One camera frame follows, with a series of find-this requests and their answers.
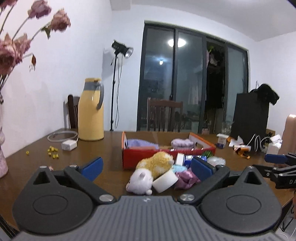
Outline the red cardboard box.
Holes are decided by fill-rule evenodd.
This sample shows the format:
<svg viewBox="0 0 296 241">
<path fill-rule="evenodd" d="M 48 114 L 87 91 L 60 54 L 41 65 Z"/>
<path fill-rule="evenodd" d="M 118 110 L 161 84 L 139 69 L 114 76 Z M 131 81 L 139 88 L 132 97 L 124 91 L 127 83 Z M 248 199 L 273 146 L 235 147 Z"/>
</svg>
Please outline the red cardboard box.
<svg viewBox="0 0 296 241">
<path fill-rule="evenodd" d="M 171 147 L 171 141 L 175 138 L 189 139 L 194 143 L 194 148 L 191 149 L 174 149 Z M 159 146 L 154 147 L 132 147 L 128 142 L 132 139 L 143 140 Z M 216 146 L 210 141 L 202 138 L 193 132 L 123 132 L 121 136 L 122 149 L 122 167 L 124 170 L 133 170 L 136 168 L 139 161 L 153 156 L 156 152 L 164 151 L 177 157 L 177 153 L 185 155 L 198 156 L 205 151 L 215 153 Z"/>
</svg>

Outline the purple textured vase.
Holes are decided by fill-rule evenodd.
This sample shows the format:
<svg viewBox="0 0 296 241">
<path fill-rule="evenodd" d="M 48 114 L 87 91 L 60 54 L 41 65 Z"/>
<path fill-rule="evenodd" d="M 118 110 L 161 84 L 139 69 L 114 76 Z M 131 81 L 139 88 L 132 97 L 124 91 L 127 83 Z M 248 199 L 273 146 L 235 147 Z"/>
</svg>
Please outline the purple textured vase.
<svg viewBox="0 0 296 241">
<path fill-rule="evenodd" d="M 0 178 L 3 178 L 8 173 L 8 165 L 5 159 L 5 156 L 3 154 L 2 150 L 2 145 L 5 142 L 5 136 L 3 133 L 3 122 L 1 118 L 1 123 L 0 123 Z"/>
</svg>

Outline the clear drinking glass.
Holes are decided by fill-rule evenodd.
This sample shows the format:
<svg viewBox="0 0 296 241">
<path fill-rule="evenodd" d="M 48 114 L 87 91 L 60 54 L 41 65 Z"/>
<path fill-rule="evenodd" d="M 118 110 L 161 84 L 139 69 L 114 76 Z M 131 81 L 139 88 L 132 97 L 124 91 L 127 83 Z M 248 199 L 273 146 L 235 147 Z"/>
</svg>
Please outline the clear drinking glass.
<svg viewBox="0 0 296 241">
<path fill-rule="evenodd" d="M 232 122 L 229 122 L 229 121 L 223 122 L 221 133 L 229 136 L 231 134 L 231 126 L 232 126 Z"/>
</svg>

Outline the white tissue box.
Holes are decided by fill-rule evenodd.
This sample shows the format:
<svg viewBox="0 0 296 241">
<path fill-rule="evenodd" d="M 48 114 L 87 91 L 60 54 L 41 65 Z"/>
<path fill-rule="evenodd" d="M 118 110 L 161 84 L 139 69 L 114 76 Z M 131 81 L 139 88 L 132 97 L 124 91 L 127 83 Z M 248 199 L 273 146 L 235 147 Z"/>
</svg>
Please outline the white tissue box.
<svg viewBox="0 0 296 241">
<path fill-rule="evenodd" d="M 274 135 L 273 137 L 270 137 L 269 140 L 270 140 L 270 143 L 268 144 L 266 153 L 277 155 L 281 148 L 281 143 L 282 143 L 281 135 Z"/>
</svg>

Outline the white crumpled paper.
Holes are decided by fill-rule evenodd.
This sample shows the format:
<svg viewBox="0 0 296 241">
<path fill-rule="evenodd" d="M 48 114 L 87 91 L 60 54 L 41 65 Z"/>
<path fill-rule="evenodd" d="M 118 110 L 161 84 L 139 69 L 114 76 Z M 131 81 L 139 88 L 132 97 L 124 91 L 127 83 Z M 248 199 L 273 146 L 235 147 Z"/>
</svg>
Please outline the white crumpled paper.
<svg viewBox="0 0 296 241">
<path fill-rule="evenodd" d="M 240 136 L 238 136 L 237 139 L 228 137 L 227 141 L 229 142 L 229 147 L 240 146 L 244 144 L 243 139 Z"/>
</svg>

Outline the dark chair beside jug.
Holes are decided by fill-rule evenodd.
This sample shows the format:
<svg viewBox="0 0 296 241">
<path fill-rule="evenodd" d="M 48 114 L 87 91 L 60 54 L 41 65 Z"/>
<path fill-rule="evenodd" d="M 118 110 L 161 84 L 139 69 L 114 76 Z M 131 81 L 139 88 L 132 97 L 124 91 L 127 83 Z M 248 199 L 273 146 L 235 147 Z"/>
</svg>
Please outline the dark chair beside jug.
<svg viewBox="0 0 296 241">
<path fill-rule="evenodd" d="M 78 129 L 78 104 L 80 97 L 72 94 L 67 97 L 70 128 Z"/>
</svg>

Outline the yellow thermos jug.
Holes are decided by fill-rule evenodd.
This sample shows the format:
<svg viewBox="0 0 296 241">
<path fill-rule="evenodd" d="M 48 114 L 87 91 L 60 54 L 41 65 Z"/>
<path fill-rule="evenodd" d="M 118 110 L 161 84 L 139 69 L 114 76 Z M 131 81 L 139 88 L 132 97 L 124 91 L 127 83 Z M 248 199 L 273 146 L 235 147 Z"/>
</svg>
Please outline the yellow thermos jug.
<svg viewBox="0 0 296 241">
<path fill-rule="evenodd" d="M 86 78 L 78 103 L 78 136 L 84 141 L 104 138 L 104 85 L 100 78 Z"/>
</svg>

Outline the blue plush toy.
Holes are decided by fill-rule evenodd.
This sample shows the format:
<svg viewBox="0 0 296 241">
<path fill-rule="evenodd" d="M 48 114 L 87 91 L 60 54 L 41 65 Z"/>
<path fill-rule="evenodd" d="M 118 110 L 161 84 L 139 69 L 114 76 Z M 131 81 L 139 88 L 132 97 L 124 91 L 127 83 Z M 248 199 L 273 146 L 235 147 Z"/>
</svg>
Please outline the blue plush toy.
<svg viewBox="0 0 296 241">
<path fill-rule="evenodd" d="M 173 166 L 171 167 L 171 170 L 172 170 L 174 173 L 182 173 L 182 172 L 187 171 L 187 167 L 186 167 L 186 166 L 180 166 L 180 165 L 173 165 Z"/>
</svg>

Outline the sliding glass door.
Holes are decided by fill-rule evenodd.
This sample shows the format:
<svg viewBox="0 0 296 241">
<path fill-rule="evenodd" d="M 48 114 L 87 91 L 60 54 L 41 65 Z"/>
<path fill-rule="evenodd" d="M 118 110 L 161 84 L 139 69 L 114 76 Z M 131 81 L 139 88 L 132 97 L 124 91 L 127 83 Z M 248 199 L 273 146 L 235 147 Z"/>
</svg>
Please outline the sliding glass door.
<svg viewBox="0 0 296 241">
<path fill-rule="evenodd" d="M 248 92 L 248 52 L 207 34 L 146 23 L 137 107 L 137 130 L 151 128 L 148 99 L 182 102 L 175 128 L 219 133 L 231 124 L 236 96 Z"/>
</svg>

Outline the purple drawstring pouch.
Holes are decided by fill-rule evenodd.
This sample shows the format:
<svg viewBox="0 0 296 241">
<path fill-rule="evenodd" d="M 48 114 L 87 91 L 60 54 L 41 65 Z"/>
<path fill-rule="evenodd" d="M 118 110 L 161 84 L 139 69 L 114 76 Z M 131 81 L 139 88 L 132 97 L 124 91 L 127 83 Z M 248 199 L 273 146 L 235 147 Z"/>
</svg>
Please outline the purple drawstring pouch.
<svg viewBox="0 0 296 241">
<path fill-rule="evenodd" d="M 127 146 L 129 148 L 147 148 L 147 149 L 159 149 L 159 145 L 151 143 L 141 139 L 128 139 Z"/>
</svg>

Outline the white plastic bag ball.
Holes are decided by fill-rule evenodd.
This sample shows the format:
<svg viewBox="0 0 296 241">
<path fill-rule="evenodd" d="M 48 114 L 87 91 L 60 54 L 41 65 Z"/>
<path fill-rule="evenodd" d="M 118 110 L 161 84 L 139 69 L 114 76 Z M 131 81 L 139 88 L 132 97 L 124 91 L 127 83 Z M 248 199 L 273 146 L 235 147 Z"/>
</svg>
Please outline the white plastic bag ball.
<svg viewBox="0 0 296 241">
<path fill-rule="evenodd" d="M 207 163 L 215 167 L 217 165 L 226 165 L 226 160 L 221 157 L 211 156 L 207 158 Z"/>
</svg>

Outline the black garment on bag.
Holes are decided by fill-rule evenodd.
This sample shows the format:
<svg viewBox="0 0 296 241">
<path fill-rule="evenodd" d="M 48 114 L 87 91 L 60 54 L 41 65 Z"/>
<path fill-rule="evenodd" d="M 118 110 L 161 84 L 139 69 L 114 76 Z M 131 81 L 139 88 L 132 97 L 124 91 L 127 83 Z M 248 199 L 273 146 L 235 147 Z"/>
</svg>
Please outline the black garment on bag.
<svg viewBox="0 0 296 241">
<path fill-rule="evenodd" d="M 251 93 L 257 94 L 258 99 L 262 102 L 275 105 L 280 99 L 279 95 L 268 85 L 261 84 L 258 88 L 251 90 Z"/>
</svg>

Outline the lilac fluffy towel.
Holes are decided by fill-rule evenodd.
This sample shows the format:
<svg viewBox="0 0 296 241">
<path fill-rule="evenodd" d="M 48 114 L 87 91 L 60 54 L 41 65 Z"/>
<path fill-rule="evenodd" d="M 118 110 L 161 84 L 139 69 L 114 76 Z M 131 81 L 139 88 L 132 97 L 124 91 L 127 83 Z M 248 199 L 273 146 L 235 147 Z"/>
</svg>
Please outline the lilac fluffy towel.
<svg viewBox="0 0 296 241">
<path fill-rule="evenodd" d="M 194 148 L 195 143 L 189 138 L 181 139 L 175 138 L 171 141 L 171 147 L 174 149 L 191 149 Z"/>
</svg>

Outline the yellow white plush hamster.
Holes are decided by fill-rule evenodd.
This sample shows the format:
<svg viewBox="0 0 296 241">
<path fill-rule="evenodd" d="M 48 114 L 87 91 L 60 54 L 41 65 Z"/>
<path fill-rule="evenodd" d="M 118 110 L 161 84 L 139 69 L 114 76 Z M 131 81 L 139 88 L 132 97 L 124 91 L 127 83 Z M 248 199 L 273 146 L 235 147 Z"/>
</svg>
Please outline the yellow white plush hamster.
<svg viewBox="0 0 296 241">
<path fill-rule="evenodd" d="M 152 195 L 153 181 L 170 170 L 173 164 L 173 156 L 163 151 L 142 159 L 131 175 L 126 191 L 136 195 Z"/>
</svg>

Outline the blue tissue pack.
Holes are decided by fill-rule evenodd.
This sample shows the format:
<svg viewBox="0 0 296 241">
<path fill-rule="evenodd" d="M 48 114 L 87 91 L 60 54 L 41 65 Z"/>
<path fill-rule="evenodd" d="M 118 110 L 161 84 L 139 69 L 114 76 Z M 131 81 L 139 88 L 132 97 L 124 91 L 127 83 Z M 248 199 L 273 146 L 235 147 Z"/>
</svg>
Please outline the blue tissue pack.
<svg viewBox="0 0 296 241">
<path fill-rule="evenodd" d="M 183 159 L 183 166 L 189 169 L 194 158 L 200 158 L 203 161 L 207 161 L 207 156 L 185 155 Z"/>
</svg>

